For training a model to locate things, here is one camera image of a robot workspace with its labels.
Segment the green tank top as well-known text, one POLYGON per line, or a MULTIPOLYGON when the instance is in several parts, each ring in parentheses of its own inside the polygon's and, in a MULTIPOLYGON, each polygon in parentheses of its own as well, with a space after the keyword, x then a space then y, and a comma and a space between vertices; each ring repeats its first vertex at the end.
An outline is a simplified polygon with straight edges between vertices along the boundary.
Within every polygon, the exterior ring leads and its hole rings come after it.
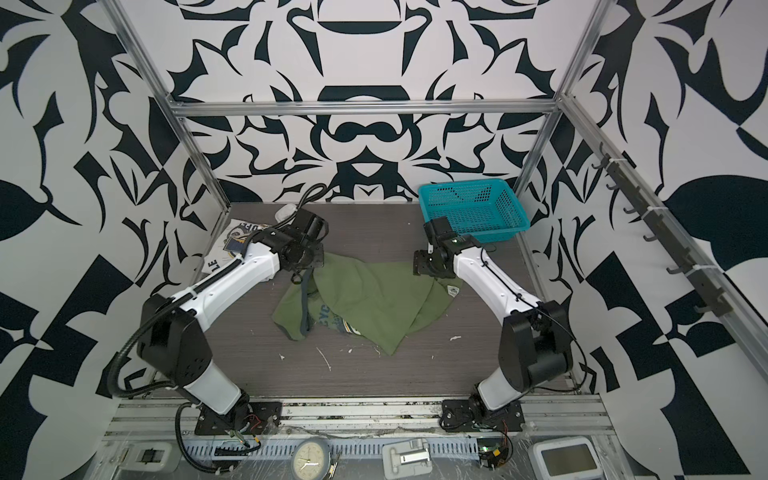
POLYGON ((441 318, 462 286, 459 279, 417 276, 408 262, 367 263, 327 253, 321 267, 289 287, 272 320, 293 341, 322 325, 364 337, 392 355, 406 336, 441 318))

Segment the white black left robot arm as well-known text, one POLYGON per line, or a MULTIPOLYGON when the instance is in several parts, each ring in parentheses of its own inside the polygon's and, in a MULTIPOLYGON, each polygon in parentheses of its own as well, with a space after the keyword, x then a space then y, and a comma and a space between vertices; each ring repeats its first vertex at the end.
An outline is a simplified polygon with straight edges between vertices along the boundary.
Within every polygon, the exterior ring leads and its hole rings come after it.
POLYGON ((233 259, 203 280, 166 298, 154 295, 142 309, 139 328, 112 361, 107 388, 114 398, 172 389, 207 417, 240 430, 250 414, 249 397, 216 365, 206 332, 237 300, 281 271, 307 274, 321 265, 327 222, 298 209, 284 221, 254 230, 236 243, 233 259), (131 352, 163 375, 136 389, 119 385, 131 352))

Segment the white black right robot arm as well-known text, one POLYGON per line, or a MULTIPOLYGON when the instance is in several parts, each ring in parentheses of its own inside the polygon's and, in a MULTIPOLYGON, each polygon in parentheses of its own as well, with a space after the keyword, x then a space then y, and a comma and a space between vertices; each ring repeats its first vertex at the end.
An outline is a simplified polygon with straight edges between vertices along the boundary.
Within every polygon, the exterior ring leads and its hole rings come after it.
POLYGON ((424 224, 429 247, 414 253, 416 275, 460 279, 499 321, 498 367, 477 385, 480 411, 495 412, 572 370, 573 335, 566 309, 545 302, 512 280, 473 236, 445 217, 424 224))

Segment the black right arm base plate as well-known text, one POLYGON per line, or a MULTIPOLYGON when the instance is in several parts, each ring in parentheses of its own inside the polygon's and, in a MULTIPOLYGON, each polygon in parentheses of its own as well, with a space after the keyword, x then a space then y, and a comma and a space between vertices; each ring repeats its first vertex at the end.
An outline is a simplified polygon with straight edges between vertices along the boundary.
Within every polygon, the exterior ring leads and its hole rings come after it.
POLYGON ((512 402, 498 410, 489 410, 478 396, 463 400, 443 400, 438 420, 447 432, 521 432, 525 417, 519 402, 512 402))

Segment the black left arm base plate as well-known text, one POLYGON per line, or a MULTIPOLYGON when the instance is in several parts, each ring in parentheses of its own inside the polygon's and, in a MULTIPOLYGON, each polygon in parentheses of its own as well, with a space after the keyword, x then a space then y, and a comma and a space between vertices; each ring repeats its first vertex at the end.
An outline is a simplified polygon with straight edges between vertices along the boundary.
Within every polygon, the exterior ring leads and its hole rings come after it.
POLYGON ((206 406, 198 417, 194 433, 198 436, 224 435, 231 430, 246 435, 268 433, 280 425, 283 403, 257 401, 240 402, 227 414, 218 414, 206 406))

